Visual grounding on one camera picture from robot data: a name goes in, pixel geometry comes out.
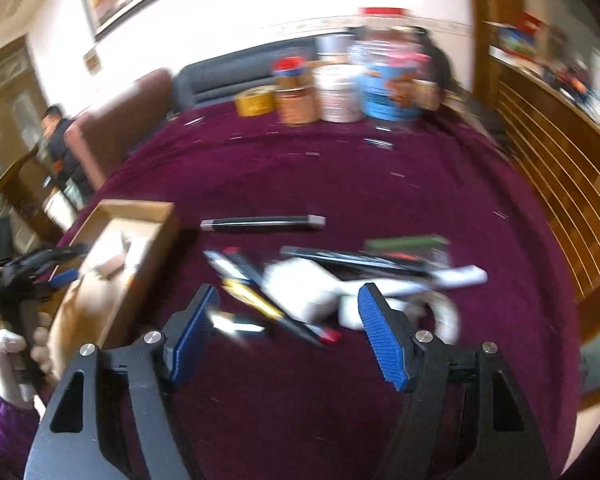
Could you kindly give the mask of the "left purple sleeve forearm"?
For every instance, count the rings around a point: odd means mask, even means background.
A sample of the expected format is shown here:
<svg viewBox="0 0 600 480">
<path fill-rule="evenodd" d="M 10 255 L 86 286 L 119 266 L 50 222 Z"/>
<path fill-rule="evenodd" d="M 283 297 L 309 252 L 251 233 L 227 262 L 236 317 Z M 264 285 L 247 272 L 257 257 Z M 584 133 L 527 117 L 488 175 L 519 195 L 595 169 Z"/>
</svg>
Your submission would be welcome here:
<svg viewBox="0 0 600 480">
<path fill-rule="evenodd" d="M 40 416 L 34 408 L 17 408 L 0 397 L 0 479 L 21 479 Z"/>
</svg>

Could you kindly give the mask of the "left hand white glove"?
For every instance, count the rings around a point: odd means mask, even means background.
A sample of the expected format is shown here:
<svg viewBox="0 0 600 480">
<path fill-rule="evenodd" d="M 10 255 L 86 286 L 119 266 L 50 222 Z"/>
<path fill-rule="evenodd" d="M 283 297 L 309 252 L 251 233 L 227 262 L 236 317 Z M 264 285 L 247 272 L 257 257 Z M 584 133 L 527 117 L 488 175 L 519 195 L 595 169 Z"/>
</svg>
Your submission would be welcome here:
<svg viewBox="0 0 600 480">
<path fill-rule="evenodd" d="M 33 332 L 33 347 L 23 336 L 6 328 L 0 329 L 0 398 L 23 410 L 34 409 L 35 388 L 18 382 L 17 373 L 25 370 L 23 356 L 27 354 L 43 373 L 43 380 L 52 374 L 53 363 L 48 348 L 48 330 L 52 324 L 49 314 L 38 314 L 38 327 Z"/>
</svg>

